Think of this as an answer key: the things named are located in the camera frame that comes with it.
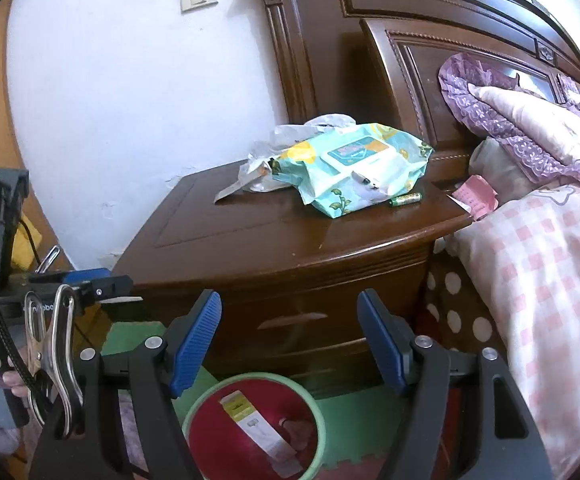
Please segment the white green product box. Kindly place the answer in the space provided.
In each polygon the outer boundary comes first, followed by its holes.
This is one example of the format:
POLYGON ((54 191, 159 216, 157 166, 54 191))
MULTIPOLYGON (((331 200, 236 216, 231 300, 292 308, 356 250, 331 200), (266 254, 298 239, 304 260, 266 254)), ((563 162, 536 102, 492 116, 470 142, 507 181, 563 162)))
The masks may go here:
POLYGON ((304 468, 296 457, 296 450, 240 390, 224 396, 220 405, 230 419, 265 453, 271 468, 281 479, 303 474, 304 468))

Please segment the white face mask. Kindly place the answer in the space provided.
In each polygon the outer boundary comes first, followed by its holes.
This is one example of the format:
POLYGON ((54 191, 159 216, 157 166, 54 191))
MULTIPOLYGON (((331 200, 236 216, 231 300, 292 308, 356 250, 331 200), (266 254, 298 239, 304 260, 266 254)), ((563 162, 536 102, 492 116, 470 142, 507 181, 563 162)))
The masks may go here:
POLYGON ((303 420, 281 419, 280 427, 288 434, 289 443, 296 452, 304 451, 311 442, 316 427, 312 422, 303 420))

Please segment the brown polka dot bedsheet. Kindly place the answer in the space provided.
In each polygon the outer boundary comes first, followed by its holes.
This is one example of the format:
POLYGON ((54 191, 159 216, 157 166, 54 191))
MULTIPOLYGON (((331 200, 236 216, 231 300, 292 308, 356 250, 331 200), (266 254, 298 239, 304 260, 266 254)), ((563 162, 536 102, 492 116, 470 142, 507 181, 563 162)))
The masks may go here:
POLYGON ((422 306, 413 322, 416 333, 448 350, 477 353, 490 347, 506 359, 496 323, 457 257, 446 250, 431 255, 423 285, 422 306))

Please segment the green foam floor mat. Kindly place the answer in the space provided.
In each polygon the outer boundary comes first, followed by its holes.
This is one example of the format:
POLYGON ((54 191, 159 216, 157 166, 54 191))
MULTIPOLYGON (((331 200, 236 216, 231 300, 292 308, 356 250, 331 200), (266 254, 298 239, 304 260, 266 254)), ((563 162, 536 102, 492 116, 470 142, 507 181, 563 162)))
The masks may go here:
MULTIPOLYGON (((152 335, 162 335, 159 322, 113 323, 102 346, 102 354, 133 349, 152 335)), ((201 368, 194 385, 174 408, 183 422, 192 404, 218 380, 201 368)), ((387 387, 363 389, 341 396, 317 399, 325 419, 327 445, 316 479, 376 479, 403 418, 405 401, 387 387)))

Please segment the red bin with green rim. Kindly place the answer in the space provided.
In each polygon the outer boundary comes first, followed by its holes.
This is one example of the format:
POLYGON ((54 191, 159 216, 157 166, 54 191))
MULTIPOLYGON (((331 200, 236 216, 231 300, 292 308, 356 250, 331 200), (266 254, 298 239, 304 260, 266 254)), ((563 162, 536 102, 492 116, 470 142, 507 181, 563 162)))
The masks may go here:
POLYGON ((207 390, 183 422, 192 457, 209 480, 317 477, 327 447, 325 419, 296 382, 242 374, 207 390))

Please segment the dark wooden nightstand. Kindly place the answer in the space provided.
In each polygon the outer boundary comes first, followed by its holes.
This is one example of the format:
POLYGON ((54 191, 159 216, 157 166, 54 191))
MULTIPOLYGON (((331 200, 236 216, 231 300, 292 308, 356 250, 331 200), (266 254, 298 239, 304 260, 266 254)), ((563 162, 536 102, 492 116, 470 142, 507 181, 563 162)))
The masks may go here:
POLYGON ((217 200, 236 171, 181 179, 115 264, 133 280, 142 314, 171 322, 212 289, 223 304, 204 361, 214 377, 273 373, 315 396, 376 385, 358 295, 373 289, 409 316, 422 302, 434 243, 467 226, 468 214, 425 181, 417 204, 337 219, 291 188, 217 200))

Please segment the green battery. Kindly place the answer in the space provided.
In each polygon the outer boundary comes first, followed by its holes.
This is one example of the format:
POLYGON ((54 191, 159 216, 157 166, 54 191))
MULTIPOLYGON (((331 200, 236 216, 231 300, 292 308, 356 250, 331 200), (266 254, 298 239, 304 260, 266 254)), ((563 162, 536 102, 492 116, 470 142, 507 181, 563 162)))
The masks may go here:
POLYGON ((399 196, 393 196, 389 199, 391 207, 404 207, 407 205, 420 203, 423 195, 420 192, 413 192, 399 196))

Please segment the pink paper packet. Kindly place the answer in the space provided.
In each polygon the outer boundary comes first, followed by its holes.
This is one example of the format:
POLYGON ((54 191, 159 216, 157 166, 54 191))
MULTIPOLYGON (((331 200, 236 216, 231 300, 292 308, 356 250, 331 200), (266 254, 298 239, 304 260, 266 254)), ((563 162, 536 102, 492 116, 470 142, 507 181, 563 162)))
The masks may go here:
POLYGON ((473 174, 449 195, 477 221, 498 208, 497 192, 479 174, 473 174))

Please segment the teal wet wipes pack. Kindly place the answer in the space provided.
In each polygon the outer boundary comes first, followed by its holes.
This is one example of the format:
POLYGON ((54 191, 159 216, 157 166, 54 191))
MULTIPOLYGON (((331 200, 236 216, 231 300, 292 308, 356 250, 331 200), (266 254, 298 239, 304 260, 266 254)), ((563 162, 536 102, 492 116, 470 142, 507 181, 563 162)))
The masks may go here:
POLYGON ((328 128, 271 160, 273 178, 335 219, 413 190, 434 148, 377 122, 328 128))

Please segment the grey pillow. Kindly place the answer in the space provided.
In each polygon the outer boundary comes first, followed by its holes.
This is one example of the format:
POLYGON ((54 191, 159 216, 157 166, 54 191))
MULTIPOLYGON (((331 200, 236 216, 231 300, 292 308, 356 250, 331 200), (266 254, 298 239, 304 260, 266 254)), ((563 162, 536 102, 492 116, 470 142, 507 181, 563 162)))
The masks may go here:
POLYGON ((484 178, 497 193, 500 205, 519 200, 539 185, 532 183, 513 158, 494 139, 476 146, 468 162, 468 173, 484 178))

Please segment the purple lace pillow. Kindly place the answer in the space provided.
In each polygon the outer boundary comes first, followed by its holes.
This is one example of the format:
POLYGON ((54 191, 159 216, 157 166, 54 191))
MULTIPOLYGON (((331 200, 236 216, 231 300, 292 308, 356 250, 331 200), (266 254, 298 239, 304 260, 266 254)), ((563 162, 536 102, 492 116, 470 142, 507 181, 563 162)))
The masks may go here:
POLYGON ((558 81, 565 102, 553 103, 494 66, 459 53, 438 72, 442 97, 458 122, 491 138, 534 183, 568 177, 580 183, 580 87, 558 81))

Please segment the wooden bed headboard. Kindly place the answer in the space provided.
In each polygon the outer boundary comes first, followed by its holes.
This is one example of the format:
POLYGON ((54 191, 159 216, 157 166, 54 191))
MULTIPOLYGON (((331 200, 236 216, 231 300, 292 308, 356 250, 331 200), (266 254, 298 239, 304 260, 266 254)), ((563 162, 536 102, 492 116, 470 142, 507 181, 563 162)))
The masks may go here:
POLYGON ((263 0, 293 122, 339 112, 419 136, 433 182, 468 172, 477 139, 452 116, 438 82, 468 53, 521 76, 554 102, 562 76, 580 87, 580 50, 536 0, 263 0))

